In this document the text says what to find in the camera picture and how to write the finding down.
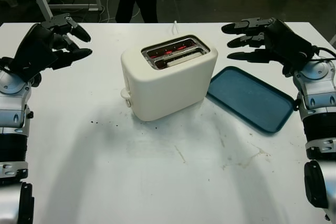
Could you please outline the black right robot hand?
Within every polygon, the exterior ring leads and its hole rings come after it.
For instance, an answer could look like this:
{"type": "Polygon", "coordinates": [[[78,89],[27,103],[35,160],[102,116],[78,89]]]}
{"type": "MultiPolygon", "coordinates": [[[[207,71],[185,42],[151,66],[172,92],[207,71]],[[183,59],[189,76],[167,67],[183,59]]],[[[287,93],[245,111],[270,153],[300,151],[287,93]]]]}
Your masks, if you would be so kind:
{"type": "Polygon", "coordinates": [[[253,52],[235,52],[227,58],[253,63],[277,61],[293,70],[301,70],[314,55],[313,45],[276,18],[249,18],[222,27],[222,32],[240,37],[227,43],[228,48],[249,46],[253,52]]]}

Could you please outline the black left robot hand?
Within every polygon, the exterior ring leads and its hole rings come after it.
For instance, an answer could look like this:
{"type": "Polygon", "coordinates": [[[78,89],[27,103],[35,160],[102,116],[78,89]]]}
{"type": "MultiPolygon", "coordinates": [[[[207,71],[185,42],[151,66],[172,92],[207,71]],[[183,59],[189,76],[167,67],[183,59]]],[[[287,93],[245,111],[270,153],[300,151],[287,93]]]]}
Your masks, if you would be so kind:
{"type": "Polygon", "coordinates": [[[91,49],[80,48],[73,42],[69,34],[84,42],[91,41],[90,35],[68,13],[36,23],[18,46],[15,59],[23,68],[30,65],[31,59],[47,60],[47,67],[56,70],[92,54],[91,49]]]}

